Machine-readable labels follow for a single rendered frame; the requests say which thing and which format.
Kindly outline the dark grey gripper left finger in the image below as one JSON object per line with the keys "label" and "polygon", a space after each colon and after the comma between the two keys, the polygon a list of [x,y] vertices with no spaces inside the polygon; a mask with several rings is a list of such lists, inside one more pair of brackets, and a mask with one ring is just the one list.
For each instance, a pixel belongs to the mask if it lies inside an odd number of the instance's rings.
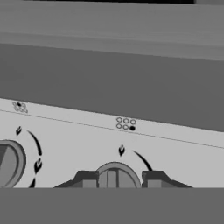
{"label": "dark grey gripper left finger", "polygon": [[74,178],[62,184],[56,185],[56,188],[98,188],[98,171],[77,171]]}

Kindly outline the grey stove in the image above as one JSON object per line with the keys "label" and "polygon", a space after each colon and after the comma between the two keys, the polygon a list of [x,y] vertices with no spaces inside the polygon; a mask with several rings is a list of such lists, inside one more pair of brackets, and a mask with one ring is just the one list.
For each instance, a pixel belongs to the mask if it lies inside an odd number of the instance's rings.
{"label": "grey stove", "polygon": [[109,162],[224,188],[224,4],[0,0],[0,140],[15,188]]}

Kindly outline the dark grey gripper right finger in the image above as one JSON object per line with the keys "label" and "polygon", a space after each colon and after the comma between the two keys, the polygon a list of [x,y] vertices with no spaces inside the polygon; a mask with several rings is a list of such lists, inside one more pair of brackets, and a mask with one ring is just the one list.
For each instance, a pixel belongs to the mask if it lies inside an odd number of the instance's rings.
{"label": "dark grey gripper right finger", "polygon": [[164,171],[142,171],[142,188],[190,188],[189,185],[171,179]]}

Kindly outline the grey stove knob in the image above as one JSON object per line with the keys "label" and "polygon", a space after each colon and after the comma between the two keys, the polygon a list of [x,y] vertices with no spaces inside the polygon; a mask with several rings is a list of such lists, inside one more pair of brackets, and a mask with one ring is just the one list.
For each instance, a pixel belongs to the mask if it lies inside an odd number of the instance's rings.
{"label": "grey stove knob", "polygon": [[25,172],[26,155],[14,140],[0,140],[0,188],[12,188]]}
{"label": "grey stove knob", "polygon": [[100,188],[140,188],[141,182],[135,171],[120,162],[109,162],[97,169]]}

